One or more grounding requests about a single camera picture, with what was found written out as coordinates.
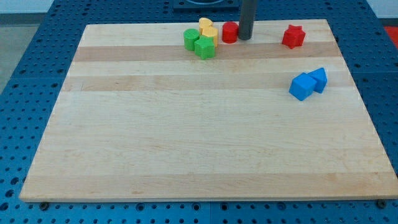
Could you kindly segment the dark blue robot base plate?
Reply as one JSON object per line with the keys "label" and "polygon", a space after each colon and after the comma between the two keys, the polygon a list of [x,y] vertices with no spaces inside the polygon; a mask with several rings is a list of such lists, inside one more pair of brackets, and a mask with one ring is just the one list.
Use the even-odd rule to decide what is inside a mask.
{"label": "dark blue robot base plate", "polygon": [[237,11],[240,0],[173,0],[173,12]]}

